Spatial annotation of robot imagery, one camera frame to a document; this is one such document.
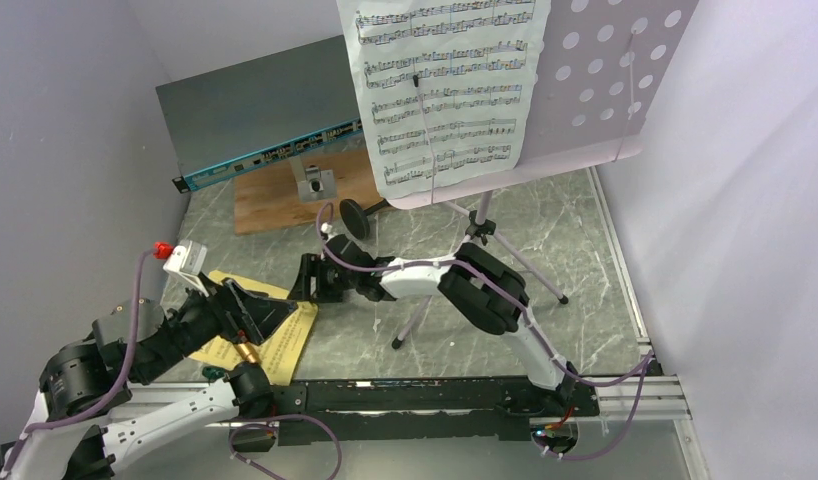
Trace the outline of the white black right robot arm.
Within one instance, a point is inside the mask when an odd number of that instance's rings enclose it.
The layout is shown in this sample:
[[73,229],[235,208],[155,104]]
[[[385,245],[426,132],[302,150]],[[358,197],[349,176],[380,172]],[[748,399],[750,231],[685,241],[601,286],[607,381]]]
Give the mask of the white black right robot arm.
[[559,415],[575,399],[573,372],[538,325],[525,279],[480,246],[463,243],[428,259],[373,257],[345,235],[304,254],[289,299],[337,303],[353,290],[371,302],[442,297],[476,329],[500,338],[525,368],[542,411]]

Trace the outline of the white sheet music page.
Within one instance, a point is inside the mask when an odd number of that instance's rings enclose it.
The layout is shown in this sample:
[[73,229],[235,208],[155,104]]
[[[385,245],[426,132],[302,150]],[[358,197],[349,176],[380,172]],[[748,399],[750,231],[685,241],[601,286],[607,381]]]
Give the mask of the white sheet music page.
[[341,1],[363,134],[381,196],[433,195],[513,169],[548,1]]

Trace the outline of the gold microphone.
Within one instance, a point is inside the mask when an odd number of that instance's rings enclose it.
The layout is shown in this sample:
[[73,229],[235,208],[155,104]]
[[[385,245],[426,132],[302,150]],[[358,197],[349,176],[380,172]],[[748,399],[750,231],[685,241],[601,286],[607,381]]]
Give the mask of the gold microphone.
[[233,345],[233,347],[243,361],[255,365],[259,365],[261,363],[259,352],[253,344],[249,342],[236,343]]

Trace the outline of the yellow paper sheet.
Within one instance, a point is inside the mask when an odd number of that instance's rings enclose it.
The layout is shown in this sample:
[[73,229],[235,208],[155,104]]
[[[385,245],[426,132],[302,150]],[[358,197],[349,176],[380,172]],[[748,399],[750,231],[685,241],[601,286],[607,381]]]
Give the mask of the yellow paper sheet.
[[[232,278],[247,290],[264,293],[273,298],[285,299],[289,293],[281,287],[220,270],[213,270],[208,276],[213,281]],[[261,360],[260,365],[272,385],[291,384],[317,313],[317,305],[311,302],[299,303],[297,310],[275,333],[265,343],[255,347]],[[227,370],[231,370],[242,361],[242,357],[232,344],[220,337],[206,343],[191,354],[189,359]]]

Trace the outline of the lilac music stand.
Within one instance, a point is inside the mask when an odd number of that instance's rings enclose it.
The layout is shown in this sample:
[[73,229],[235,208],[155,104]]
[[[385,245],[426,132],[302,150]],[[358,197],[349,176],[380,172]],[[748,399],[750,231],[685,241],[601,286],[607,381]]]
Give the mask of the lilac music stand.
[[648,110],[696,10],[693,1],[557,1],[517,165],[395,201],[449,212],[487,205],[531,305],[556,343],[577,332],[641,335],[598,166],[639,155]]

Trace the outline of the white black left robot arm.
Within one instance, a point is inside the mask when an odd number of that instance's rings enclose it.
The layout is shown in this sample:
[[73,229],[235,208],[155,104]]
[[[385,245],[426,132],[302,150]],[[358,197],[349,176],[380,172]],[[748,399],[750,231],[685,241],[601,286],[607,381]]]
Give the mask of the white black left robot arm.
[[152,384],[215,338],[263,344],[297,308],[229,278],[189,289],[177,308],[144,298],[118,306],[48,360],[26,426],[0,446],[0,477],[109,479],[208,424],[267,416],[272,387],[247,360],[185,400],[122,422],[111,414],[132,399],[132,385]]

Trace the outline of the black microphone stand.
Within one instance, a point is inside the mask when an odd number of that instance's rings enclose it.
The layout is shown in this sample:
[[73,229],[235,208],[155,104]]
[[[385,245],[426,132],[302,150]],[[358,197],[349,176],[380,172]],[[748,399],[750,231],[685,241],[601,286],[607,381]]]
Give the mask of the black microphone stand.
[[343,199],[339,203],[339,212],[345,228],[355,238],[366,240],[371,235],[369,217],[388,207],[390,207],[390,203],[386,199],[381,199],[367,208],[363,208],[353,199]]

